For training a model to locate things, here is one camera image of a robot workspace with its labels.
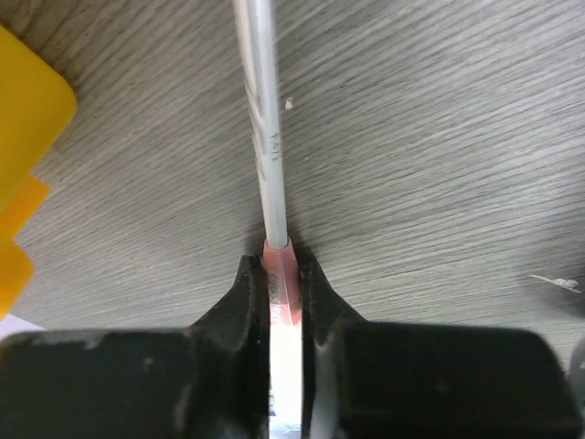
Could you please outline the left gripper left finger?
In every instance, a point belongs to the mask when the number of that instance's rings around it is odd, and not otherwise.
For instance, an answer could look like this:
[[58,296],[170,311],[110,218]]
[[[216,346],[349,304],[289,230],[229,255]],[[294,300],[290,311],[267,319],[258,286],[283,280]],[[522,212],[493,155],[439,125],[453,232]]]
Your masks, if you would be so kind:
[[4,438],[265,438],[267,278],[253,256],[179,328],[24,332],[1,344]]

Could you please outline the pink badminton racket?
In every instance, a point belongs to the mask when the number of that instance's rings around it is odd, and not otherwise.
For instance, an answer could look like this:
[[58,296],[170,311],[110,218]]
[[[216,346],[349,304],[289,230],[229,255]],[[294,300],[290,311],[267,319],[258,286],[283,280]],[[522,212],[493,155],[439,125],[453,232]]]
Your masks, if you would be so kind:
[[300,273],[289,237],[282,164],[276,23],[270,1],[236,1],[265,230],[261,263],[270,309],[269,436],[302,435],[302,309]]

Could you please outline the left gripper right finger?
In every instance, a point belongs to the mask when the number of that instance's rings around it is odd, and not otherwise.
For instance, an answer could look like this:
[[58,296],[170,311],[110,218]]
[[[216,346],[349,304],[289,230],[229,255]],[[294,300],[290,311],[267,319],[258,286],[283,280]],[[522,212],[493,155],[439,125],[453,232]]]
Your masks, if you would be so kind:
[[301,263],[305,438],[578,438],[557,356],[517,328],[375,322]]

